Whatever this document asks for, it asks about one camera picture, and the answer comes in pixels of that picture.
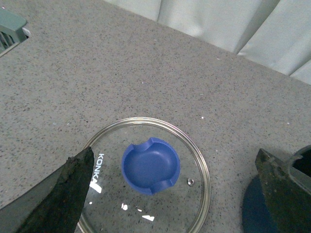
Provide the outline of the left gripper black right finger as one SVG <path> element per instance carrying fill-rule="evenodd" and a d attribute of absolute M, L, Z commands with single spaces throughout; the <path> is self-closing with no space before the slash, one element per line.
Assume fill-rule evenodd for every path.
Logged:
<path fill-rule="evenodd" d="M 280 233 L 311 231 L 311 149 L 282 161 L 267 150 L 256 161 L 265 204 Z"/>

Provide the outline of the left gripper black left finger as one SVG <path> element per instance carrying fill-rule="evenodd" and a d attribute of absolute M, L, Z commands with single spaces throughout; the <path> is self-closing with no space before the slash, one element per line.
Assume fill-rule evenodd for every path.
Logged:
<path fill-rule="evenodd" d="M 93 174 L 94 153 L 87 147 L 26 193 L 2 207 L 2 233 L 73 233 Z"/>

